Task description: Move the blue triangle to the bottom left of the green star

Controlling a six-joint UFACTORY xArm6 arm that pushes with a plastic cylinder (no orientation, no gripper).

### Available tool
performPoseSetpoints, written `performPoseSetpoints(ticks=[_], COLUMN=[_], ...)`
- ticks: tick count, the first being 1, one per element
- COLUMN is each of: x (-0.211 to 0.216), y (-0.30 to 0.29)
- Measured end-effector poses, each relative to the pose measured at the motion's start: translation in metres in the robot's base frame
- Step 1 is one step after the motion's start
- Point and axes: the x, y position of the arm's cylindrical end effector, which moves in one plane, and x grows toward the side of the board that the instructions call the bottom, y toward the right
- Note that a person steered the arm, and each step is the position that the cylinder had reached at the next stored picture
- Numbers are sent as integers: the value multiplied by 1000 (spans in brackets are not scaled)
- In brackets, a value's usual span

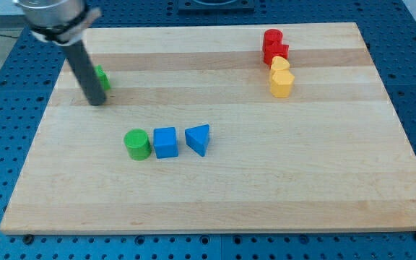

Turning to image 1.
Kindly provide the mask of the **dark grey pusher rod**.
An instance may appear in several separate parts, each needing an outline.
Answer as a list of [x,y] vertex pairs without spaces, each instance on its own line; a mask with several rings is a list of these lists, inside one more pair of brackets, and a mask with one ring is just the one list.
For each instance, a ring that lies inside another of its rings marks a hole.
[[92,106],[102,105],[106,101],[106,95],[84,43],[79,40],[61,48],[87,102]]

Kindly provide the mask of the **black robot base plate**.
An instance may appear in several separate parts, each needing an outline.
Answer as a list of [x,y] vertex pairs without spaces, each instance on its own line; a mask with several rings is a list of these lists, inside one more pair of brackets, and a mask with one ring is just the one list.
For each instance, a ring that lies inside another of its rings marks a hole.
[[178,12],[253,11],[255,0],[177,0]]

